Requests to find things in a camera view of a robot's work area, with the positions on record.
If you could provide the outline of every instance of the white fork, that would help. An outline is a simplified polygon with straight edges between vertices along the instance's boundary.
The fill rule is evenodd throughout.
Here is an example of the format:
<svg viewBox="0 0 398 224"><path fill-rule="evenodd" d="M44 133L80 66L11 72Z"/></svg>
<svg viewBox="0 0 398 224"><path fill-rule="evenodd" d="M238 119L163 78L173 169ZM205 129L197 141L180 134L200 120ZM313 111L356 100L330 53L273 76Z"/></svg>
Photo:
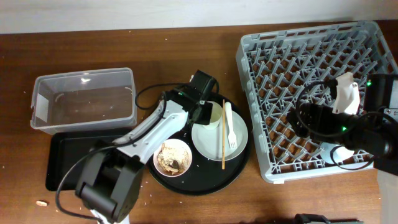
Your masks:
<svg viewBox="0 0 398 224"><path fill-rule="evenodd" d="M233 124L232 124L232 107L231 107L230 102L225 103L225 115L226 115L226 120L228 123L228 129L229 129L229 134L228 134L229 147L231 149L236 149L237 142L236 142L236 135L234 133L234 128L233 128Z"/></svg>

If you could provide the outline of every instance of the gray wire rack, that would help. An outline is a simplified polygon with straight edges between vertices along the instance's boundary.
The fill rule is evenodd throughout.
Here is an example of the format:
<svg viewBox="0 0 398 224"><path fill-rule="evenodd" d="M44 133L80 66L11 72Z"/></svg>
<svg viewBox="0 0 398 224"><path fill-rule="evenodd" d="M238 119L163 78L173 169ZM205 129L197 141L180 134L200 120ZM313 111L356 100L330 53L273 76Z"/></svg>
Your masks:
<svg viewBox="0 0 398 224"><path fill-rule="evenodd" d="M261 175L274 184L349 172L326 164L320 157L324 151L320 143L299 138L288 124L286 115L305 85L352 72L362 105L367 74L398 73L379 26L371 21L245 35L236 62L251 112ZM324 86L313 88L303 101L334 103ZM340 165L359 167L370 157L358 151Z"/></svg>

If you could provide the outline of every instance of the wooden table surface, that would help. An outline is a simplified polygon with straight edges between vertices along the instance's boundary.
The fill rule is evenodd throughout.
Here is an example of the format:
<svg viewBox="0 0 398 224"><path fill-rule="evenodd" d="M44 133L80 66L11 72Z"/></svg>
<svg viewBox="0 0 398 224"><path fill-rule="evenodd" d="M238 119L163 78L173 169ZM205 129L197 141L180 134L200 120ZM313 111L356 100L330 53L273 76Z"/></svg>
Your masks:
<svg viewBox="0 0 398 224"><path fill-rule="evenodd" d="M139 91L156 83L185 82L200 69L214 76L220 82L220 93L250 119L235 61L240 38L324 24L0 35L0 223L94 223L56 211L55 194L45 188L51 136L29 125L38 76L129 67ZM398 21L379 25L393 55L398 56ZM154 90L141 100L149 105L159 93ZM130 218L131 223L252 223L313 213L379 223L376 176L376 170L369 170L268 184L260 176L252 144L251 158L238 179L207 196L171 192L145 170ZM36 200L50 203L38 207ZM63 192L61 202L71 211L90 214L73 191Z"/></svg>

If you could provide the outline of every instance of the chopstick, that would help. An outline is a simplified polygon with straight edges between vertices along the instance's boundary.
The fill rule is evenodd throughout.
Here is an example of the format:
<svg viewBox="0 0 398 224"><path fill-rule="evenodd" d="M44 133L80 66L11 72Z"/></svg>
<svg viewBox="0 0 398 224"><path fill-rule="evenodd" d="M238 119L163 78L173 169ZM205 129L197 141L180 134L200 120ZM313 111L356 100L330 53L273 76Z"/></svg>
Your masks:
<svg viewBox="0 0 398 224"><path fill-rule="evenodd" d="M223 100L223 163L222 169L225 169L225 100Z"/></svg>

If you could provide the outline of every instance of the white paper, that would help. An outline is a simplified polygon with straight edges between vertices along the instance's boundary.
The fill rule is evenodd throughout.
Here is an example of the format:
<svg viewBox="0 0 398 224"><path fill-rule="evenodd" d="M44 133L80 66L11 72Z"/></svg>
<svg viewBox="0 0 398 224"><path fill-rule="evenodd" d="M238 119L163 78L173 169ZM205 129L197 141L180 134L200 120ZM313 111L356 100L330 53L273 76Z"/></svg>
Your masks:
<svg viewBox="0 0 398 224"><path fill-rule="evenodd" d="M47 115L49 113L49 100L44 96L37 94L36 101L36 117L42 119L47 122Z"/></svg>

